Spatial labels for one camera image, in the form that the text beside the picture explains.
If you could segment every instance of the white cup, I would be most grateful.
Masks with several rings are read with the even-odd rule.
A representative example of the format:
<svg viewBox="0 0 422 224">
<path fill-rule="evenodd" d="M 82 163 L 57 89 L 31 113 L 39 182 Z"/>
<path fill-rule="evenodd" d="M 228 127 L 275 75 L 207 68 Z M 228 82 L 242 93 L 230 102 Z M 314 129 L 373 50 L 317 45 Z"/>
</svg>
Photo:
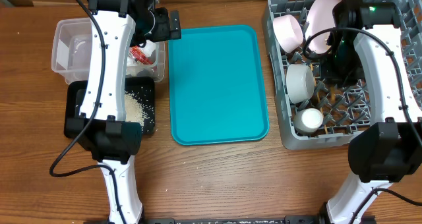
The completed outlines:
<svg viewBox="0 0 422 224">
<path fill-rule="evenodd" d="M 292 103 L 310 99 L 315 89 L 311 68 L 307 65 L 290 65 L 286 74 L 286 86 Z"/>
<path fill-rule="evenodd" d="M 293 125 L 303 135 L 312 134 L 322 125 L 324 117 L 318 109 L 304 109 L 297 112 Z"/>
<path fill-rule="evenodd" d="M 277 17 L 272 27 L 278 43 L 286 53 L 291 53 L 302 44 L 302 29 L 294 16 L 287 14 Z"/>
</svg>

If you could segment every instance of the white arm segment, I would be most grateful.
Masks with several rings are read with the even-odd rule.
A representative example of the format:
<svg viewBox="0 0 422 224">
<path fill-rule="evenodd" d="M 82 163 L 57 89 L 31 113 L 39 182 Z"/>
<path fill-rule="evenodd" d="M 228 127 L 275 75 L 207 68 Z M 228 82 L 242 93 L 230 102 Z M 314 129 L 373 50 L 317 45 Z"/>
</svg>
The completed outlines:
<svg viewBox="0 0 422 224">
<path fill-rule="evenodd" d="M 393 25 L 374 25 L 373 29 L 363 30 L 380 38 L 394 52 L 403 80 L 409 115 L 411 120 L 416 123 L 417 118 L 422 117 L 422 112 L 413 97 L 407 78 L 400 42 L 402 32 L 399 28 L 394 28 Z M 407 122 L 403 111 L 399 109 L 402 104 L 396 71 L 390 56 L 386 55 L 385 49 L 381 45 L 363 34 L 357 35 L 354 45 L 362 62 L 371 99 L 371 125 L 385 122 L 385 118 L 389 117 L 394 118 L 396 123 Z"/>
<path fill-rule="evenodd" d="M 142 215 L 142 203 L 140 202 L 138 192 L 136 191 L 134 162 L 135 157 L 132 155 L 126 165 L 122 165 L 120 161 L 112 160 L 103 160 L 102 163 L 98 163 L 100 165 L 108 165 L 115 171 L 119 202 L 127 224 L 138 224 Z M 120 213 L 117 211 L 113 178 L 107 169 L 101 168 L 101 170 L 104 175 L 110 202 L 109 221 L 115 224 L 122 224 L 123 222 Z"/>
<path fill-rule="evenodd" d="M 95 119 L 107 120 L 108 115 L 115 116 L 116 121 L 125 121 L 125 77 L 127 55 L 132 36 L 135 32 L 135 22 L 129 16 L 119 17 L 119 13 L 111 11 L 98 11 L 94 15 L 103 32 L 107 45 L 105 50 L 105 76 L 101 93 L 101 107 L 98 108 Z M 92 24 L 92 54 L 88 87 L 80 113 L 85 113 L 90 118 L 97 97 L 98 84 L 101 72 L 101 43 L 97 29 Z"/>
<path fill-rule="evenodd" d="M 369 183 L 363 183 L 359 176 L 350 172 L 338 193 L 327 203 L 327 212 L 330 222 L 334 224 L 349 224 L 350 219 L 353 217 L 353 213 L 365 200 L 368 194 L 370 194 L 373 188 L 388 188 L 391 185 L 392 183 L 388 181 L 371 181 Z M 375 198 L 377 198 L 376 195 L 367 202 L 365 207 L 363 207 L 361 212 L 357 215 L 353 224 L 359 224 L 361 222 L 362 215 L 374 202 Z"/>
</svg>

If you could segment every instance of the tabletop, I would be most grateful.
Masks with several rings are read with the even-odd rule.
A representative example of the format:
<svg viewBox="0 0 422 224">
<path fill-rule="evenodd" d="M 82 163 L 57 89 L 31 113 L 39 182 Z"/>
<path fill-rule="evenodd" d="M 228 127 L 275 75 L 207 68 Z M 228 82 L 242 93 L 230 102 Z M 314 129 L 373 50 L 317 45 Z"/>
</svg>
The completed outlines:
<svg viewBox="0 0 422 224">
<path fill-rule="evenodd" d="M 145 215 L 175 219 L 284 217 L 316 214 L 349 173 L 347 146 L 290 151 L 283 147 L 274 78 L 261 19 L 266 2 L 165 5 L 182 28 L 246 24 L 258 36 L 270 132 L 258 142 L 184 147 L 171 136 L 168 71 L 156 84 L 156 132 L 135 159 Z M 63 135 L 67 85 L 51 70 L 57 23 L 86 17 L 79 7 L 0 9 L 0 223 L 82 223 L 109 215 L 99 170 L 50 177 L 70 142 Z M 95 164 L 75 146 L 57 167 Z M 422 169 L 392 190 L 422 200 Z M 379 223 L 422 223 L 422 211 L 381 194 L 367 211 Z"/>
</svg>

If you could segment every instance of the cable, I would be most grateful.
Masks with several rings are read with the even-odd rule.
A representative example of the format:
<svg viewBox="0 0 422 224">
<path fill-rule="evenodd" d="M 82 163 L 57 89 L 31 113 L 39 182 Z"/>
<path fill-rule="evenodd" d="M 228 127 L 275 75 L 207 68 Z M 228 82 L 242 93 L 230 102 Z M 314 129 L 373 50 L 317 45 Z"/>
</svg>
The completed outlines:
<svg viewBox="0 0 422 224">
<path fill-rule="evenodd" d="M 356 209 L 356 211 L 353 213 L 353 216 L 350 219 L 349 224 L 353 224 L 353 222 L 355 221 L 357 215 L 361 212 L 361 210 L 363 209 L 363 207 L 365 207 L 365 205 L 367 204 L 367 202 L 372 198 L 372 196 L 378 195 L 378 192 L 387 192 L 409 204 L 412 204 L 414 206 L 419 206 L 422 207 L 422 202 L 416 202 L 414 200 L 411 200 L 409 198 L 406 198 L 405 196 L 398 194 L 397 192 L 394 192 L 392 190 L 389 190 L 387 188 L 374 188 L 372 189 L 371 193 L 368 194 L 368 196 L 365 198 L 365 200 L 361 203 L 361 205 L 359 205 L 359 207 Z"/>
<path fill-rule="evenodd" d="M 107 165 L 90 165 L 87 167 L 83 167 L 74 171 L 70 171 L 70 172 L 66 172 L 66 173 L 55 173 L 54 172 L 54 168 L 57 166 L 57 164 L 61 161 L 61 159 L 66 155 L 66 153 L 78 142 L 78 140 L 83 136 L 83 134 L 88 130 L 89 126 L 92 124 L 92 121 L 94 120 L 98 108 L 100 106 L 100 99 L 101 99 L 101 92 L 102 92 L 102 88 L 103 88 L 103 84 L 104 84 L 104 74 L 106 73 L 106 44 L 104 42 L 104 37 L 103 37 L 103 33 L 101 31 L 100 26 L 98 25 L 96 19 L 94 18 L 94 16 L 92 16 L 92 13 L 85 7 L 84 3 L 81 0 L 76 0 L 76 2 L 79 4 L 80 7 L 82 7 L 82 9 L 84 10 L 84 12 L 89 16 L 89 18 L 91 19 L 92 23 L 94 24 L 95 28 L 97 29 L 98 35 L 100 37 L 100 42 L 101 42 L 101 73 L 100 73 L 100 81 L 98 83 L 98 92 L 97 92 L 97 97 L 96 97 L 96 101 L 94 104 L 94 109 L 92 110 L 92 114 L 91 117 L 89 118 L 87 124 L 85 125 L 85 127 L 81 130 L 81 132 L 78 134 L 78 136 L 76 136 L 72 142 L 60 153 L 60 155 L 56 158 L 56 160 L 53 162 L 53 164 L 51 164 L 50 170 L 49 170 L 49 174 L 52 177 L 68 177 L 70 175 L 74 175 L 83 171 L 87 171 L 87 170 L 91 170 L 91 169 L 95 169 L 95 168 L 104 168 L 107 169 L 109 171 L 109 174 L 111 175 L 112 179 L 113 179 L 113 186 L 114 186 L 114 196 L 116 199 L 116 205 L 117 205 L 117 210 L 120 213 L 120 217 L 121 220 L 124 224 L 126 224 L 125 221 L 125 217 L 123 215 L 123 211 L 121 210 L 121 205 L 119 202 L 119 196 L 117 193 L 117 181 L 116 181 L 116 177 L 115 177 L 115 173 L 114 170 L 107 166 Z"/>
<path fill-rule="evenodd" d="M 388 46 L 382 40 L 380 40 L 378 37 L 374 36 L 373 34 L 367 32 L 367 31 L 360 30 L 360 29 L 355 29 L 355 28 L 330 28 L 330 29 L 326 29 L 326 30 L 323 30 L 323 31 L 320 31 L 320 32 L 316 33 L 315 35 L 311 36 L 305 42 L 305 45 L 303 46 L 303 49 L 302 49 L 302 51 L 303 51 L 302 53 L 303 53 L 303 55 L 306 58 L 313 60 L 313 58 L 310 57 L 309 54 L 307 54 L 307 48 L 309 46 L 309 43 L 313 39 L 315 39 L 316 37 L 318 37 L 319 35 L 324 34 L 324 33 L 327 33 L 327 32 L 357 32 L 357 33 L 361 33 L 361 34 L 364 34 L 364 35 L 372 38 L 374 41 L 376 41 L 377 43 L 379 43 L 385 49 L 385 51 L 387 52 L 387 55 L 390 56 L 391 61 L 393 62 L 393 65 L 394 65 L 394 70 L 396 71 L 397 83 L 398 83 L 399 93 L 400 93 L 400 99 L 401 99 L 400 101 L 402 103 L 402 106 L 400 107 L 400 109 L 403 110 L 404 117 L 406 118 L 407 123 L 409 123 L 413 135 L 415 136 L 415 138 L 416 138 L 417 142 L 419 143 L 419 145 L 422 147 L 421 137 L 419 136 L 419 133 L 417 132 L 417 130 L 415 128 L 415 125 L 412 123 L 411 118 L 410 118 L 410 115 L 409 115 L 409 111 L 407 110 L 408 109 L 408 106 L 406 105 L 406 97 L 404 95 L 403 81 L 402 81 L 402 77 L 401 77 L 401 74 L 400 74 L 399 65 L 398 65 L 397 60 L 396 60 L 396 58 L 394 56 L 394 52 L 391 51 L 388 48 Z M 386 188 L 374 188 L 371 191 L 371 193 L 364 199 L 364 201 L 359 205 L 359 207 L 356 209 L 356 211 L 353 213 L 353 216 L 352 216 L 349 224 L 353 224 L 353 222 L 355 221 L 357 215 L 359 215 L 359 213 L 361 212 L 361 210 L 363 209 L 363 207 L 365 207 L 365 205 L 369 202 L 369 200 L 372 198 L 372 196 L 374 194 L 378 195 L 378 192 L 387 192 L 387 193 L 392 194 L 395 197 L 400 198 L 401 200 L 406 201 L 406 202 L 408 202 L 410 204 L 413 204 L 413 205 L 416 205 L 416 206 L 422 206 L 422 202 L 416 202 L 416 201 L 410 200 L 409 198 L 406 198 L 406 197 L 404 197 L 404 196 L 402 196 L 402 195 L 400 195 L 400 194 L 398 194 L 398 193 L 396 193 L 394 191 L 391 191 L 389 189 L 386 189 Z"/>
</svg>

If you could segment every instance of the clear plastic container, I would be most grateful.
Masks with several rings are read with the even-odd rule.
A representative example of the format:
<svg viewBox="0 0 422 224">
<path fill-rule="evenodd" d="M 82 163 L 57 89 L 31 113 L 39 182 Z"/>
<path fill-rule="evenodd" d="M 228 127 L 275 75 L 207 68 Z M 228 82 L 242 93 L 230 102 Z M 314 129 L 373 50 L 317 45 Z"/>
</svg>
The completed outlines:
<svg viewBox="0 0 422 224">
<path fill-rule="evenodd" d="M 88 80 L 92 49 L 92 31 L 89 18 L 61 20 L 56 27 L 51 69 L 65 78 L 67 84 Z M 128 66 L 126 77 L 149 76 L 155 82 L 164 78 L 166 45 L 156 43 L 156 50 L 148 58 L 151 65 Z"/>
</svg>

